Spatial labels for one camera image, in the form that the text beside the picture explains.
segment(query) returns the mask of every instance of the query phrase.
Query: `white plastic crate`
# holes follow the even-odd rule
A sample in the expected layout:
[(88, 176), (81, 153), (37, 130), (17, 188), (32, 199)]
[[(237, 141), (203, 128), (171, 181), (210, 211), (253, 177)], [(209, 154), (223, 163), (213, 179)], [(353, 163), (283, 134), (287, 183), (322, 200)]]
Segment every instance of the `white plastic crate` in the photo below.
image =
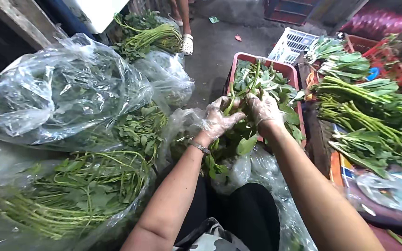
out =
[(287, 27), (269, 54), (268, 59), (293, 64), (300, 53), (309, 49), (311, 43), (317, 38), (319, 37)]

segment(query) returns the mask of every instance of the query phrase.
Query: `black pants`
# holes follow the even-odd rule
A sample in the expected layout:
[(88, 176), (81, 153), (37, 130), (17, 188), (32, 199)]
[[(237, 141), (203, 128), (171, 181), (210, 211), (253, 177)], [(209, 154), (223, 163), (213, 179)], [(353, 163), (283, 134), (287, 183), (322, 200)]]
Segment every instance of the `black pants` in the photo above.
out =
[(251, 251), (279, 249), (277, 207), (271, 194), (260, 184), (248, 183), (230, 196), (220, 196), (199, 177), (193, 202), (175, 243), (208, 217), (215, 217), (224, 229), (242, 240)]

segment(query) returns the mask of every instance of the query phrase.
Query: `hand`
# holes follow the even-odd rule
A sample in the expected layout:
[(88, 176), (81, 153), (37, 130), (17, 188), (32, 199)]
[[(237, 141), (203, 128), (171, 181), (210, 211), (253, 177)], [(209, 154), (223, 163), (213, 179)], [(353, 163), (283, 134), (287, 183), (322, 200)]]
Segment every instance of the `hand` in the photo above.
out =
[(279, 110), (277, 101), (267, 92), (263, 92), (263, 99), (260, 100), (252, 93), (246, 94), (246, 102), (254, 115), (255, 124), (259, 133), (264, 137), (265, 131), (272, 125), (278, 128), (285, 128), (283, 123), (283, 112)]
[[(226, 106), (230, 100), (230, 97), (222, 96), (206, 108), (207, 117), (203, 121), (203, 131), (200, 134), (206, 134), (210, 140), (209, 143), (213, 142), (224, 134), (227, 129), (232, 128), (235, 123), (246, 117), (243, 112), (236, 112), (229, 117), (223, 115), (221, 108)], [(234, 106), (237, 107), (238, 105), (239, 101), (234, 101)]]

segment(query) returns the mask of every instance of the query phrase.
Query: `vegetable bundle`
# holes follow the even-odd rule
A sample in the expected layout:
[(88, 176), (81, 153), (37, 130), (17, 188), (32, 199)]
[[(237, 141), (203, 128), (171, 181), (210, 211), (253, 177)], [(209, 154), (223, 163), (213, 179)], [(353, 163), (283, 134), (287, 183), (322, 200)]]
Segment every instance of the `vegetable bundle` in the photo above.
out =
[(144, 16), (115, 14), (114, 20), (125, 30), (125, 37), (121, 43), (112, 46), (126, 61), (144, 58), (145, 54), (155, 47), (168, 53), (182, 51), (182, 36), (170, 24), (157, 21), (154, 12), (147, 12)]
[(23, 56), (0, 77), (0, 140), (69, 152), (110, 149), (116, 140), (109, 122), (148, 104), (152, 86), (84, 34), (60, 43)]
[(330, 144), (381, 177), (387, 164), (402, 165), (402, 94), (395, 85), (388, 79), (351, 85), (327, 76), (312, 87), (320, 118), (350, 132)]
[(318, 73), (324, 76), (333, 76), (343, 81), (363, 80), (369, 75), (370, 62), (362, 57), (360, 52), (343, 55), (330, 55)]
[[(285, 113), (285, 127), (293, 135), (299, 144), (303, 135), (299, 130), (299, 117), (294, 111), (297, 100), (303, 99), (303, 92), (297, 92), (295, 88), (287, 84), (288, 80), (283, 78), (282, 73), (273, 68), (262, 65), (258, 60), (257, 64), (239, 60), (235, 72), (235, 79), (230, 86), (230, 96), (232, 100), (244, 99), (247, 92), (256, 93), (260, 90), (262, 95), (264, 91), (272, 95), (279, 105), (282, 112)], [(233, 102), (224, 110), (224, 115), (228, 116), (239, 110), (247, 110), (246, 103), (237, 110), (233, 109)], [(206, 156), (204, 164), (209, 170), (210, 176), (214, 177), (216, 173), (224, 173), (227, 167), (220, 164), (223, 160), (236, 156), (245, 155), (250, 152), (257, 143), (257, 128), (252, 120), (245, 119), (234, 125), (230, 130), (218, 138), (210, 146), (211, 154)]]
[(159, 135), (167, 120), (167, 116), (152, 103), (120, 117), (115, 125), (115, 132), (123, 142), (124, 150), (136, 151), (149, 157), (148, 163), (154, 163), (162, 141)]
[[(42, 167), (36, 165), (31, 172)], [(133, 151), (77, 154), (34, 180), (32, 189), (0, 198), (2, 216), (45, 237), (81, 237), (134, 202), (150, 167)]]
[(314, 40), (304, 56), (307, 64), (314, 64), (316, 60), (327, 59), (331, 55), (345, 55), (346, 52), (343, 50), (343, 43), (344, 41), (324, 36)]

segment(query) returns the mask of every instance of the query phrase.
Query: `plastic crate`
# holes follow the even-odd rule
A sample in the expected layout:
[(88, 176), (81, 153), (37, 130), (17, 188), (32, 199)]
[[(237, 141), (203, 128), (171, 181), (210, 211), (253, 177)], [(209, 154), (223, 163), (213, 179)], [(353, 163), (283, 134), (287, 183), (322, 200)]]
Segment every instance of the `plastic crate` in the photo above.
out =
[(359, 51), (361, 54), (364, 54), (378, 43), (378, 41), (375, 40), (348, 34), (345, 34), (345, 40), (347, 42), (344, 45), (344, 50), (348, 53)]
[[(274, 70), (279, 71), (280, 73), (283, 74), (283, 77), (288, 78), (289, 82), (288, 84), (290, 84), (291, 86), (293, 86), (294, 88), (296, 88), (296, 90), (299, 90), (299, 84), (297, 81), (297, 71), (296, 69), (289, 64), (285, 64), (285, 63), (281, 63), (281, 62), (276, 62), (274, 60), (270, 60), (264, 57), (258, 57), (258, 56), (254, 56), (251, 54), (247, 54), (247, 53), (243, 53), (243, 52), (239, 52), (237, 54), (235, 54), (234, 56), (234, 61), (232, 62), (232, 67), (231, 70), (229, 72), (229, 76), (227, 77), (226, 83), (224, 85), (224, 89), (223, 89), (223, 94), (227, 95), (230, 92), (230, 84), (234, 82), (234, 78), (235, 78), (235, 70), (237, 67), (237, 63), (238, 60), (244, 60), (244, 61), (249, 61), (251, 63), (256, 63), (257, 59), (264, 59), (266, 60), (264, 65), (265, 66), (270, 66), (271, 62), (274, 62)], [(302, 132), (302, 135), (305, 136), (305, 125), (303, 122), (303, 115), (302, 115), (302, 106), (300, 104), (300, 101), (297, 102), (297, 107), (294, 109), (297, 114), (299, 115), (299, 120), (300, 120), (300, 131)], [(306, 145), (306, 139), (302, 140), (302, 146), (305, 147)]]
[[(383, 46), (387, 42), (386, 39), (381, 40), (362, 56), (370, 61), (371, 67), (379, 69), (379, 78), (397, 80), (398, 85), (402, 86), (402, 63), (394, 55), (392, 49)], [(386, 67), (388, 63), (393, 63), (393, 65)]]
[(293, 64), (300, 53), (309, 49), (311, 43), (317, 38), (319, 37), (287, 27), (268, 59)]

